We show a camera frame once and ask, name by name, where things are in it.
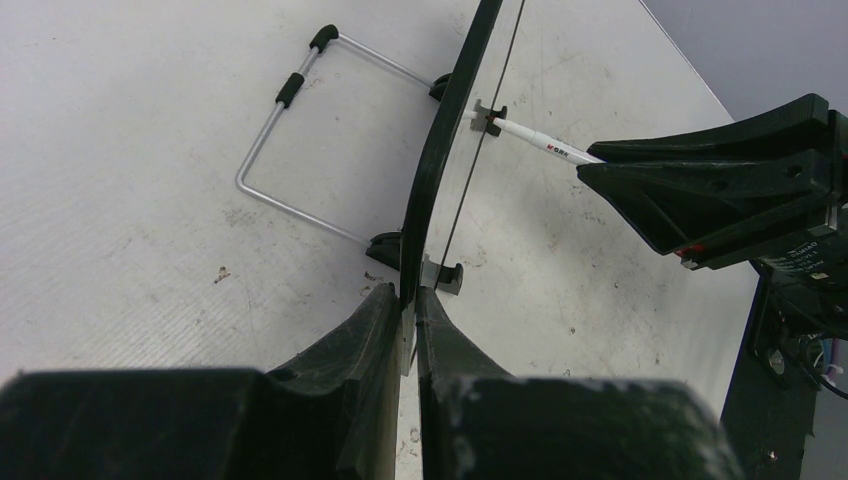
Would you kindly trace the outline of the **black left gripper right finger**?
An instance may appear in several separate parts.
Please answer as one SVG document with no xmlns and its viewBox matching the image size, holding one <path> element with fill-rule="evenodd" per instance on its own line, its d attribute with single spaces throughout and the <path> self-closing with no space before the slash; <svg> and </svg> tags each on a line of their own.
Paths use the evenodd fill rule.
<svg viewBox="0 0 848 480">
<path fill-rule="evenodd" d="M 740 479 L 712 411 L 686 385 L 516 377 L 415 301 L 427 479 Z"/>
</svg>

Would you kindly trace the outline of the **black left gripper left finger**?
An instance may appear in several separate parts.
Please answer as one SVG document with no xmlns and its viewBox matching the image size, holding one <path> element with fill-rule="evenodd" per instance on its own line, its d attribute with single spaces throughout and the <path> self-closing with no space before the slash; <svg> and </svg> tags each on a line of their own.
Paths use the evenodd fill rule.
<svg viewBox="0 0 848 480">
<path fill-rule="evenodd" d="M 399 300 L 372 289 L 283 365 L 53 371 L 1 391 L 5 479 L 391 479 Z"/>
</svg>

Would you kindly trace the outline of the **white marker pen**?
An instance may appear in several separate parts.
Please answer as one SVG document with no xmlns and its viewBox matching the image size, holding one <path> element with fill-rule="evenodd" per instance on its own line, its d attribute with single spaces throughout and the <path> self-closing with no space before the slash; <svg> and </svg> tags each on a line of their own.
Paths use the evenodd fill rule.
<svg viewBox="0 0 848 480">
<path fill-rule="evenodd" d="M 572 165 L 581 166 L 588 164 L 600 164 L 603 160 L 580 150 L 574 146 L 559 141 L 540 131 L 522 126 L 516 122 L 486 116 L 471 110 L 465 110 L 461 116 L 462 120 L 471 122 L 471 129 L 485 132 L 488 127 L 496 127 L 501 133 L 506 133 L 533 147 L 546 152 L 556 158 L 564 160 Z"/>
</svg>

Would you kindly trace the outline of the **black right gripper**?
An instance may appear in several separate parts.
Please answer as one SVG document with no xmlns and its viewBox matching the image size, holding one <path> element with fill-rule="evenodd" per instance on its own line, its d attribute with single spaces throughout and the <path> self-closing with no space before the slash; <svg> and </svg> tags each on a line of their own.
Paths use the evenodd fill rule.
<svg viewBox="0 0 848 480">
<path fill-rule="evenodd" d="M 846 117 L 811 93 L 588 153 L 608 163 L 579 167 L 579 179 L 655 252 L 678 251 L 691 270 L 746 262 L 757 273 L 722 422 L 749 478 L 798 478 L 817 396 L 847 393 L 836 371 L 847 343 Z M 715 160 L 727 158 L 777 159 Z M 683 161 L 694 159 L 707 160 Z"/>
</svg>

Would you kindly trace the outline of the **black framed whiteboard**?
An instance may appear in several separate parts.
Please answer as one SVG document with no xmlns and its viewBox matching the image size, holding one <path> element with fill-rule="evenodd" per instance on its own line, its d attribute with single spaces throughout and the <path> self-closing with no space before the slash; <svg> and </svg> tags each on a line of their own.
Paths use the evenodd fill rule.
<svg viewBox="0 0 848 480">
<path fill-rule="evenodd" d="M 408 375 L 416 346 L 419 288 L 460 292 L 464 267 L 448 252 L 470 180 L 487 138 L 495 138 L 491 115 L 504 112 L 497 98 L 513 51 L 525 4 L 479 4 L 450 74 L 433 92 L 440 103 L 425 140 L 398 232 L 372 238 L 366 254 L 400 273 L 401 325 L 398 363 Z"/>
</svg>

